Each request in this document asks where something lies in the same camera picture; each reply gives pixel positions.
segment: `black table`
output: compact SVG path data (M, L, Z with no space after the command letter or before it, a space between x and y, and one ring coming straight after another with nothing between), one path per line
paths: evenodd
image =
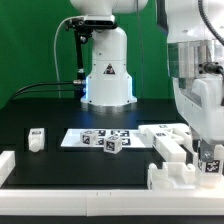
M2 189L146 189L151 162L163 159L154 149L124 148L117 155L102 148L62 148L74 129L137 129L144 124L183 122L173 100L141 100L117 114L86 111L75 99L18 99L0 110L0 153L14 150L16 168ZM45 128L45 150L28 150L31 128ZM9 217L0 223L223 223L222 217Z

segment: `white block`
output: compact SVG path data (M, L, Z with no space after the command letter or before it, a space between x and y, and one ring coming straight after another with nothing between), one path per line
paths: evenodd
M223 215L223 189L1 190L0 215Z
M189 127L185 124L142 125L139 132L145 134L159 154L167 162L185 162L186 152L180 146L192 144Z
M104 152L117 154L122 149L122 138L119 135L111 135L104 140Z
M182 162L163 163L162 169L150 164L148 170L148 188L161 189L195 189L196 169L192 164Z
M45 142L44 128L30 129L28 142L30 151L39 152L40 150L43 150Z
M98 143L98 132L92 130L81 132L80 142L89 146L96 145Z
M8 178L15 167L15 153L13 151L4 151L0 155L0 187Z

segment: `cable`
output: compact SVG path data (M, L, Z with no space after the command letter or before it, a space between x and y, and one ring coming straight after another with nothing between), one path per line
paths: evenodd
M209 31L216 37L216 39L224 46L224 39L217 33L215 28L212 26L210 23L208 17L205 14L204 11L204 5L203 5L203 0L198 0L198 9L199 13L201 15L202 20L204 21L205 25L209 29Z
M220 66L218 63L208 62L204 64L202 68L206 73L223 75L223 67Z
M141 86L142 86L142 90L141 90L141 98L143 99L144 97L144 88L145 88L145 84L144 84L144 80L145 80L145 63L144 63L144 47L143 47L143 37L142 37L142 26L141 26L141 18L140 18L140 12L139 12L139 0L137 0L137 17L138 17L138 29L139 29L139 41L140 41L140 47L141 47Z
M28 90L28 91L23 91L23 92L20 92L20 93L17 93L15 95L13 95L9 101L13 101L16 97L20 96L20 95L23 95L23 94L27 94L27 93L45 93L45 92L58 92L58 91L61 91L61 92L73 92L74 89L61 89L61 90L58 90L58 89L54 89L54 90Z
M71 19L76 19L76 18L81 18L82 16L74 16L74 17L68 17L67 19L64 19L60 25L58 26L57 28L57 31L55 33L55 37L54 37L54 63L55 63L55 70L56 70L56 77L57 77L57 82L61 82L61 79L60 79L60 73L59 73L59 69L58 69L58 60L57 60L57 40L58 40L58 34L61 30L61 27L62 25L68 21L68 20L71 20Z
M8 101L11 101L13 98L15 98L15 96L17 96L18 94L22 94L23 92L25 92L28 89L31 88L35 88L35 87L39 87L39 86L61 86L61 85L73 85L72 81L68 81L68 82L43 82L43 83L35 83L29 86L25 86L21 89L19 89L18 91L16 91L10 98Z

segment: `white cube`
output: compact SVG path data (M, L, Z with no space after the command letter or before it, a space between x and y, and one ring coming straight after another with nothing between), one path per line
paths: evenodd
M84 145L93 146L98 143L98 133L96 131L84 131L80 133L80 142Z
M119 135L111 135L104 140L104 152L117 154L122 149L122 138Z

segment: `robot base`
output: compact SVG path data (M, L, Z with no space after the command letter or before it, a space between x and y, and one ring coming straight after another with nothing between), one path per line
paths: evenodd
M82 108L100 113L121 113L123 111L134 110L137 107L137 102L125 104L122 106L99 106L82 102Z

